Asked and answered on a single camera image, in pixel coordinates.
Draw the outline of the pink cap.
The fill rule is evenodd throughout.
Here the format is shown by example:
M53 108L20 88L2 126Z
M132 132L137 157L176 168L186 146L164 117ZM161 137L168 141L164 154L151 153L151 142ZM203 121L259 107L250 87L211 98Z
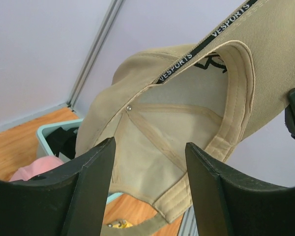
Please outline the pink cap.
M62 164L64 164L64 162L56 156L40 157L33 161L31 164L24 167L20 167L13 174L9 182L17 180L27 181L34 176L50 171Z

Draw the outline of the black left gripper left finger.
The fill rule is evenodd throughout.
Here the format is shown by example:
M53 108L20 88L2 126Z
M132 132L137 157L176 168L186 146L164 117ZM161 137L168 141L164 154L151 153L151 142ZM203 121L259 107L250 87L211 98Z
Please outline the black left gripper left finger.
M23 181L0 180L0 236L98 236L116 150L107 138Z

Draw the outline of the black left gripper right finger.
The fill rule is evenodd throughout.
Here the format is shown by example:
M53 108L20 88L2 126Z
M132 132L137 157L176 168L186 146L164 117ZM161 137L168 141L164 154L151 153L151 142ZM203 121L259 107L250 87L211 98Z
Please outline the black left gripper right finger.
M201 236L295 236L295 187L271 184L185 147L187 174Z

